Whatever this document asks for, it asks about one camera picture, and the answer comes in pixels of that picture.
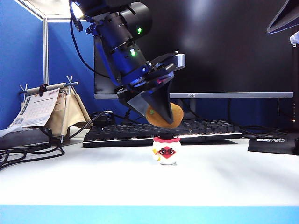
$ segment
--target mechanical keyboard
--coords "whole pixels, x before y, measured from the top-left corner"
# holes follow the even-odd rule
[[[209,140],[241,138],[238,126],[223,120],[184,120],[175,129],[165,129],[151,124],[109,125],[92,127],[84,137],[83,147],[130,147],[151,146],[153,138],[173,135],[181,138],[181,144],[199,143]]]

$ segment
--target white desk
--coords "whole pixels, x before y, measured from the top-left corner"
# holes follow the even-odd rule
[[[0,171],[0,204],[299,205],[299,156],[248,152],[248,139],[232,141],[183,146],[177,166],[159,165],[150,147],[64,146],[62,157]]]

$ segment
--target computer monitor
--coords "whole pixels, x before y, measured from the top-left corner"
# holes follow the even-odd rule
[[[293,97],[292,29],[268,35],[285,0],[140,0],[153,27],[137,40],[147,60],[178,50],[186,67],[175,72],[171,98]],[[94,50],[95,70],[107,75]],[[95,98],[117,98],[95,74]]]

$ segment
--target figurine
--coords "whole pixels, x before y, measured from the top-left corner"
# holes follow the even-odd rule
[[[178,150],[181,147],[180,138],[155,137],[153,143],[154,158],[161,165],[175,165]]]

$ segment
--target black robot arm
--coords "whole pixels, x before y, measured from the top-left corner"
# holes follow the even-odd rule
[[[80,18],[91,25],[97,50],[122,104],[145,116],[149,105],[169,124],[173,122],[169,87],[174,71],[185,67],[185,55],[174,53],[147,61],[136,40],[150,32],[152,17],[140,2],[70,0],[71,19],[82,31]],[[75,8],[82,10],[75,16]]]

